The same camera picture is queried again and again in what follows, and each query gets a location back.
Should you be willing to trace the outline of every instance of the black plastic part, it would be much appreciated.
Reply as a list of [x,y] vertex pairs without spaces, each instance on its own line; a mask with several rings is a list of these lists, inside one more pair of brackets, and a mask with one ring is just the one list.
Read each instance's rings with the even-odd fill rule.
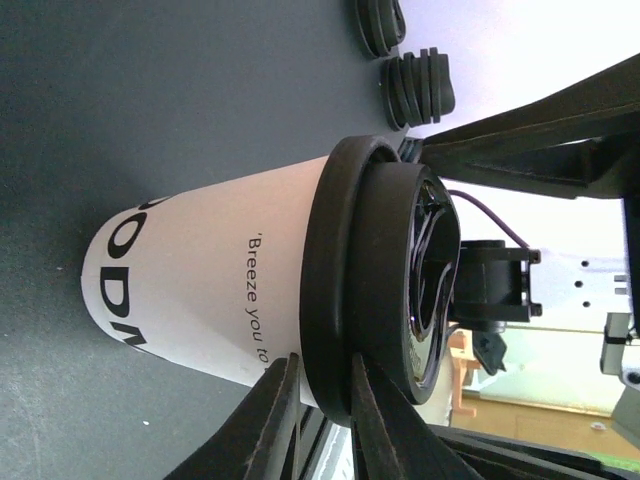
[[308,407],[305,411],[300,421],[300,473],[297,477],[300,480],[313,478],[332,425],[319,409]]
[[[426,425],[370,358],[351,361],[356,480],[631,480],[598,460],[519,440]],[[166,478],[310,480],[330,422],[299,415],[299,360],[273,362],[220,430]]]
[[380,138],[342,140],[329,155],[311,207],[300,281],[300,342],[314,398],[339,425],[349,424],[343,295],[358,190],[369,163],[398,160]]
[[398,122],[403,125],[409,122],[409,119],[411,118],[411,109],[409,108],[407,95],[404,89],[404,85],[402,84],[400,62],[400,57],[392,58],[389,65],[389,73],[391,79],[391,95],[394,97],[394,99],[397,100],[398,105],[400,105],[401,117],[396,116],[396,118],[403,120],[401,122]]
[[405,137],[398,148],[400,161],[404,163],[417,163],[422,151],[422,140],[419,138]]
[[[538,102],[429,137],[421,162],[453,180],[539,195],[638,194],[638,78],[640,54]],[[585,139],[593,140],[571,146]]]
[[498,370],[505,370],[504,356],[507,353],[507,344],[499,333],[472,332],[473,356],[480,362],[489,375],[495,375]]
[[422,125],[422,114],[420,113],[419,100],[413,84],[413,59],[413,53],[407,52],[404,54],[402,61],[400,61],[400,73],[402,75],[404,93],[409,104],[409,111],[411,112],[411,116],[407,120],[410,126],[417,127]]
[[429,70],[431,69],[430,63],[429,50],[423,48],[420,50],[420,92],[422,98],[420,109],[424,123],[431,123],[433,114],[431,106],[431,79],[429,75]]
[[491,332],[501,328],[493,322],[541,315],[530,292],[530,264],[539,261],[538,250],[505,248],[502,240],[462,242],[452,319],[460,328]]
[[624,220],[627,231],[629,276],[631,278],[630,293],[635,312],[634,329],[636,334],[640,334],[640,195],[624,199]]
[[384,106],[384,114],[387,118],[389,126],[397,131],[402,130],[404,124],[401,123],[396,115],[400,115],[400,105],[394,99],[394,95],[391,93],[391,77],[389,68],[391,67],[391,60],[382,62],[382,68],[380,71],[380,86],[382,88],[382,103]]
[[166,480],[293,478],[298,470],[300,362],[267,369],[218,432]]
[[[443,207],[434,233],[427,239],[424,259],[419,258],[421,268],[412,271],[411,257],[414,229],[419,229],[416,210],[421,195],[429,188],[439,188],[438,201]],[[444,187],[428,169],[405,163],[373,164],[367,167],[358,192],[358,203],[353,216],[347,281],[345,283],[344,311],[349,317],[349,339],[356,351],[366,352],[398,386],[410,402],[427,401],[444,353],[446,308],[452,293],[455,266],[458,261],[460,227],[450,199]],[[431,264],[449,264],[449,281],[437,290],[428,275]],[[421,283],[421,277],[427,280]],[[422,298],[410,291],[422,285]],[[442,306],[428,315],[426,325],[433,328],[429,361],[416,379],[412,366],[410,315],[420,320],[422,311],[431,313],[432,304]]]

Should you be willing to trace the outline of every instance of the wooden furniture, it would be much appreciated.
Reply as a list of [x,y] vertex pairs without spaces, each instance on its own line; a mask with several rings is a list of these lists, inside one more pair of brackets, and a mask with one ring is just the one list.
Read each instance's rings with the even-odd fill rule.
[[453,412],[475,417],[475,408],[462,406],[462,387],[469,370],[482,368],[473,355],[473,340],[470,330],[458,330],[449,338],[449,349],[453,360]]
[[[466,403],[477,410],[478,416],[454,414],[456,428],[640,461],[640,451],[613,430],[610,418],[476,398],[468,398]],[[594,422],[603,424],[606,430],[594,429]]]

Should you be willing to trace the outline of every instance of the black lettering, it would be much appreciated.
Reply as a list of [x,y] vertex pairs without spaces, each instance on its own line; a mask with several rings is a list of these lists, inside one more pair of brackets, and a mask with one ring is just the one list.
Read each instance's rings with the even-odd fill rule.
[[244,309],[245,312],[247,312],[249,315],[251,315],[253,318],[255,318],[256,320],[260,320],[258,318],[258,316],[256,315],[256,313],[258,313],[258,309],[256,308],[255,310],[247,310],[246,308]]
[[[122,285],[122,302],[114,303],[107,295],[107,282],[120,282]],[[102,301],[109,311],[116,317],[125,318],[129,315],[129,268],[102,267],[100,269],[100,293]]]
[[269,357],[267,357],[267,351],[264,348],[257,348],[256,352],[258,352],[258,358],[263,363],[269,363]]
[[111,326],[117,332],[128,333],[131,335],[129,338],[124,339],[124,343],[135,347],[137,345],[144,345],[147,341],[142,336],[142,332],[138,327],[134,327],[131,325],[125,325],[124,323],[110,322]]
[[[109,253],[109,256],[111,258],[122,258],[127,254],[129,249],[135,243],[136,238],[138,238],[138,235],[140,234],[140,231],[142,230],[142,226],[144,225],[144,222],[146,220],[147,220],[147,214],[144,212],[140,212],[140,213],[131,215],[129,218],[127,218],[125,221],[123,221],[120,225],[116,227],[116,229],[111,234],[111,237],[109,238],[109,243],[107,244],[107,252]],[[125,243],[123,243],[122,245],[118,245],[116,243],[116,235],[118,235],[118,232],[122,227],[124,227],[125,225],[131,222],[136,223],[136,229],[133,232],[133,235]]]
[[150,208],[153,208],[156,205],[160,205],[162,202],[166,202],[173,197],[174,195],[171,195],[170,197],[161,198],[160,200],[153,200],[151,202],[143,203],[138,207],[138,210],[149,210]]

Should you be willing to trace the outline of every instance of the screw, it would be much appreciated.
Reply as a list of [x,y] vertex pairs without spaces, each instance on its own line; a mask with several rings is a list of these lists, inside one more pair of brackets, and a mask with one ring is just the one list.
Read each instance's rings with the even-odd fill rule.
[[631,372],[627,374],[627,381],[633,385],[640,385],[640,372]]

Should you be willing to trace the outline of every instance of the white wall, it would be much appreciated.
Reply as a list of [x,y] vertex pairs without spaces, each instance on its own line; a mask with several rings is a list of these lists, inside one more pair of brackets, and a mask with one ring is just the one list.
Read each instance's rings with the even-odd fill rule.
[[[401,53],[432,46],[448,53],[457,100],[442,123],[412,129],[415,137],[538,100],[640,52],[637,0],[401,0],[401,6],[407,21]],[[624,254],[618,201],[567,201],[455,182],[448,186],[487,203],[534,247],[586,256]],[[504,238],[472,206],[462,200],[456,206],[463,238]],[[582,310],[575,315],[589,329],[604,324]],[[575,318],[549,311],[539,322],[576,325]],[[600,336],[512,330],[505,338],[507,361],[517,372],[488,387],[488,393],[602,412],[613,408],[621,386],[599,374]]]

